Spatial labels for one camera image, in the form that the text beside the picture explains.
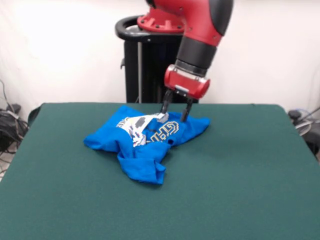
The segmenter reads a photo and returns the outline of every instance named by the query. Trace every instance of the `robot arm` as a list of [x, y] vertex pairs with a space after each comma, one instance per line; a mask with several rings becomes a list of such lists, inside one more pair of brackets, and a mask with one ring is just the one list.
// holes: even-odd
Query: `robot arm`
[[164, 84], [169, 89], [162, 113], [167, 112], [173, 92], [188, 98], [181, 120], [185, 121], [193, 99], [202, 98], [209, 86], [208, 68], [225, 35], [233, 9], [233, 0], [146, 0], [153, 8], [180, 16], [185, 31], [175, 64], [168, 67]]

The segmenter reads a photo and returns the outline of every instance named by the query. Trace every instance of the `black cable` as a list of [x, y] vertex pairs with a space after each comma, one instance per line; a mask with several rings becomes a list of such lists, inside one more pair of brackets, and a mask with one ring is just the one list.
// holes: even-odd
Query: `black cable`
[[15, 110], [12, 108], [12, 106], [8, 102], [7, 95], [6, 95], [6, 90], [5, 90], [5, 84], [1, 79], [0, 79], [0, 83], [2, 84], [3, 96], [4, 96], [4, 99], [6, 101], [6, 104], [11, 108], [12, 112], [14, 112]]
[[301, 123], [303, 120], [307, 119], [308, 117], [312, 116], [313, 114], [315, 114], [316, 112], [318, 112], [320, 110], [320, 106], [317, 107], [315, 110], [313, 110], [312, 112], [310, 112], [308, 115], [304, 116], [303, 118], [298, 120], [298, 124]]
[[11, 163], [10, 161], [4, 160], [4, 159], [2, 159], [2, 158], [0, 158], [0, 161], [4, 162], [4, 163], [6, 163], [6, 164], [10, 164], [10, 163]]
[[5, 169], [5, 170], [0, 171], [0, 175], [1, 175], [1, 174], [4, 174], [7, 170], [8, 170], [8, 168]]
[[3, 132], [4, 134], [6, 134], [7, 136], [9, 136], [10, 138], [12, 138], [14, 141], [16, 141], [17, 143], [21, 142], [21, 139], [18, 140], [15, 136], [13, 136], [12, 134], [10, 134], [6, 129], [0, 129], [0, 132]]

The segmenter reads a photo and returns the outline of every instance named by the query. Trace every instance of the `electrical cord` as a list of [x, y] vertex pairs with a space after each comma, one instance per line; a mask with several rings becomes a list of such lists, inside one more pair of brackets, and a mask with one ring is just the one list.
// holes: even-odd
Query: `electrical cord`
[[303, 122], [303, 123], [296, 125], [295, 129], [299, 130], [301, 128], [307, 127], [305, 130], [303, 130], [302, 132], [299, 133], [300, 136], [303, 136], [311, 130], [313, 124], [320, 124], [320, 120], [316, 120], [316, 121], [307, 120], [306, 122]]
[[316, 112], [318, 112], [320, 110], [320, 106], [317, 107], [315, 110], [313, 110], [312, 112], [310, 112], [309, 114], [305, 115], [304, 117], [300, 118], [298, 120], [298, 123], [301, 123], [303, 120], [307, 119], [308, 117], [312, 116], [313, 114], [315, 114]]
[[7, 170], [8, 170], [8, 168], [5, 169], [5, 170], [0, 171], [0, 175], [1, 175], [1, 174], [4, 174]]

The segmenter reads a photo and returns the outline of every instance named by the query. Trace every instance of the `cable bundle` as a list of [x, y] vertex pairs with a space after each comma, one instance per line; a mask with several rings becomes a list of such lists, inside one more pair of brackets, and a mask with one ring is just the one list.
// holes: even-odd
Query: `cable bundle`
[[[22, 120], [18, 115], [20, 106], [18, 109], [15, 109], [15, 106], [11, 105], [8, 102], [5, 84], [0, 79], [0, 83], [3, 86], [3, 96], [6, 102], [6, 109], [0, 109], [0, 157], [4, 153], [15, 154], [15, 151], [9, 151], [11, 145], [16, 144], [16, 148], [19, 147], [20, 143], [26, 135], [29, 125], [26, 121]], [[0, 161], [10, 164], [10, 161], [6, 161], [0, 158]], [[2, 169], [0, 165], [0, 179], [3, 177], [3, 174], [6, 172], [6, 169]]]

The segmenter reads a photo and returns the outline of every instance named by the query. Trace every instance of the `green table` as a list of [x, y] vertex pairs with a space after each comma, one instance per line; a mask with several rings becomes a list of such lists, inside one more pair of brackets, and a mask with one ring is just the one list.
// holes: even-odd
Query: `green table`
[[1, 240], [320, 239], [320, 167], [280, 107], [194, 105], [211, 126], [169, 151], [161, 186], [84, 146], [119, 107], [42, 106], [0, 182]]

